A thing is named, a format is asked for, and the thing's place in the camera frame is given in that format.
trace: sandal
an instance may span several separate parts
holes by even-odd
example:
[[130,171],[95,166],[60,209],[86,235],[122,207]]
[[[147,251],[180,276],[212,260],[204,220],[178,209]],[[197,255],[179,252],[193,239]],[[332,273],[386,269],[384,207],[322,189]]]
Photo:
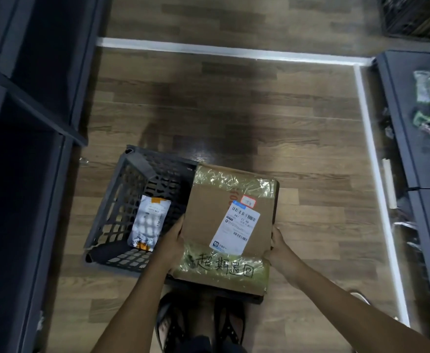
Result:
[[[220,321],[222,317],[223,310],[225,310],[225,321],[220,330]],[[235,332],[231,321],[231,317],[239,318],[243,323],[243,329],[241,332],[241,338]],[[217,297],[215,299],[215,313],[214,313],[214,321],[215,321],[215,333],[216,333],[216,342],[217,347],[221,347],[223,342],[230,338],[232,343],[234,344],[243,344],[245,326],[246,326],[246,315],[244,310],[244,305],[242,302],[231,300],[225,297]]]
[[[172,353],[176,347],[187,339],[187,309],[180,304],[181,300],[173,292],[167,293],[160,301],[156,315],[156,338],[162,352]],[[183,327],[179,326],[182,318]],[[159,327],[169,320],[169,328],[164,342],[159,337]]]

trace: gray plastic crate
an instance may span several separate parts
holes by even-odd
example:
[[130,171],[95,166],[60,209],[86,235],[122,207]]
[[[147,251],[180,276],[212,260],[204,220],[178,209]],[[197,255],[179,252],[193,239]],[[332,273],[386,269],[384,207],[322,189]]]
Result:
[[[127,239],[132,230],[142,194],[171,201],[161,235],[185,213],[198,162],[166,153],[127,146],[97,211],[85,243],[85,264],[138,277],[151,253],[132,248]],[[263,296],[224,290],[174,279],[166,284],[181,289],[209,289],[214,295],[261,303]]]

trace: white plastic strip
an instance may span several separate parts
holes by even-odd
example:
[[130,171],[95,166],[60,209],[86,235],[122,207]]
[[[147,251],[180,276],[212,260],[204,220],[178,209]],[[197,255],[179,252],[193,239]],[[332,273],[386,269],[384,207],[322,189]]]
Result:
[[373,133],[371,130],[370,114],[367,107],[367,99],[365,97],[365,88],[362,79],[362,71],[359,65],[354,65],[354,74],[356,77],[357,93],[359,97],[360,110],[362,112],[362,120],[364,122],[365,140],[367,142],[368,154],[371,161],[371,168],[373,172],[373,180],[375,182],[375,190],[378,197],[378,207],[380,211],[380,218],[382,220],[383,233],[385,235],[385,243],[387,246],[388,260],[391,269],[391,277],[393,279],[394,293],[396,296],[396,303],[398,305],[398,315],[401,323],[410,327],[408,308],[406,305],[405,290],[401,273],[399,271],[398,257],[396,249],[394,248],[394,238],[391,229],[390,219],[388,217],[387,201],[385,191],[383,189],[382,176],[380,175],[380,167],[378,166],[378,159],[376,154],[375,144],[373,142]]
[[137,49],[143,51],[210,54],[225,57],[261,59],[267,61],[303,62],[336,65],[369,66],[373,58],[346,57],[342,55],[264,51],[260,49],[229,48],[184,43],[145,41],[140,39],[98,38],[98,47]]
[[391,171],[391,161],[389,159],[382,159],[383,173],[385,175],[385,185],[388,195],[388,208],[398,208],[396,201],[396,191],[394,190],[393,172]]

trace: pants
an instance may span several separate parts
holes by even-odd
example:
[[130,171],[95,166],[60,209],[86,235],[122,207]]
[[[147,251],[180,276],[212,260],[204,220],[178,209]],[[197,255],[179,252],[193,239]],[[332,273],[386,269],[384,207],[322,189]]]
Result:
[[[176,350],[177,353],[214,353],[214,349],[210,344],[210,339],[206,336],[194,337],[183,344]],[[231,342],[223,342],[220,347],[220,353],[247,353],[240,344]]]

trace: person's right hand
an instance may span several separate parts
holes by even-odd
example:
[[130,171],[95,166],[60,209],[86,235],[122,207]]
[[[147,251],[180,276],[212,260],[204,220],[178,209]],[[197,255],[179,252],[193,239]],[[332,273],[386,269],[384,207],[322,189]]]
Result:
[[280,230],[272,225],[272,247],[264,253],[264,258],[287,279],[296,279],[298,270],[305,263],[285,243]]

